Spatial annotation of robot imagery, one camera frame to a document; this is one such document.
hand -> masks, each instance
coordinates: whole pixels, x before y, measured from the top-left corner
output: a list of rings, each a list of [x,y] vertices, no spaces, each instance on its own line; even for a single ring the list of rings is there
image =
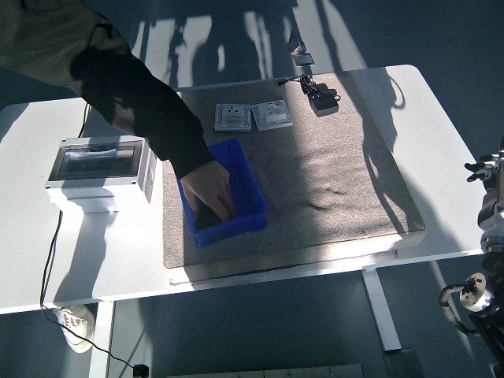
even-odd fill
[[[235,217],[229,172],[216,161],[198,167],[180,180],[191,211],[198,214],[198,198],[225,222]]]

white table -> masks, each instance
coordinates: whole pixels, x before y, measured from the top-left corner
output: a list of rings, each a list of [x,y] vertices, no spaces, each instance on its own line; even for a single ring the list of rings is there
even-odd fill
[[[481,253],[476,218],[484,189],[466,183],[464,164],[473,157],[422,75],[406,65],[352,76],[424,217],[428,231],[420,245],[171,286],[162,263],[162,177],[157,174],[146,209],[64,215],[46,304],[112,302]],[[5,134],[0,143],[0,313],[39,308],[58,215],[44,185],[61,139],[79,133],[84,106],[76,98],[10,106],[0,113],[0,137]]]

transparent cover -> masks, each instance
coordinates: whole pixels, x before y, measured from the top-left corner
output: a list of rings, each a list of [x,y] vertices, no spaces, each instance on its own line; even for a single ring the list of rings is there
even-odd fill
[[[52,180],[136,176],[141,143],[70,146],[60,150],[61,164]]]

floor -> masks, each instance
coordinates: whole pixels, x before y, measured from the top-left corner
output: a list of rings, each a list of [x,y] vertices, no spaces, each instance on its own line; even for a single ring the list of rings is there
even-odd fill
[[[502,2],[86,2],[173,87],[296,74],[285,48],[293,31],[314,73],[418,67],[475,158],[502,138]],[[0,83],[0,109],[73,96],[5,69]],[[425,377],[493,377],[482,340],[461,336],[437,306],[441,287],[480,270],[479,257],[379,269],[401,344]],[[0,346],[2,375],[87,376],[90,353],[71,352],[40,313],[2,315]],[[155,377],[355,363],[384,377],[380,348],[359,272],[118,302],[112,344]],[[109,376],[132,373],[111,362]]]

black sleeve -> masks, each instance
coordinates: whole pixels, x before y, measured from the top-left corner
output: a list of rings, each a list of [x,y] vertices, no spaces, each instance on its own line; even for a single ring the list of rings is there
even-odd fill
[[[0,0],[0,65],[70,87],[115,128],[146,138],[181,178],[213,160],[199,119],[78,0]]]

